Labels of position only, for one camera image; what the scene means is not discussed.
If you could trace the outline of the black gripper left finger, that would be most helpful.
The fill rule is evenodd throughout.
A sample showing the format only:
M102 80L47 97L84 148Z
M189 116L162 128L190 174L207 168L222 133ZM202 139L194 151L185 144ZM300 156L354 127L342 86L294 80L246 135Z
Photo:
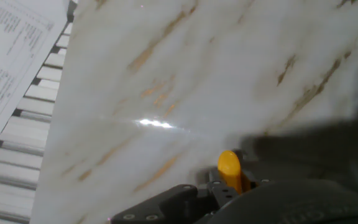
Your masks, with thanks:
M227 185L217 169L199 186L176 185L109 219L110 224L207 223L225 204L239 194Z

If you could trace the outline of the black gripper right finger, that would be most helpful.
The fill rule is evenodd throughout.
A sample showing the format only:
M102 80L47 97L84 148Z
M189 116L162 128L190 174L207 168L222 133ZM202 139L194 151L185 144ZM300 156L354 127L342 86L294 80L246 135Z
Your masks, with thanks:
M358 223L358 174L306 179L286 172L242 172L242 194L209 223Z

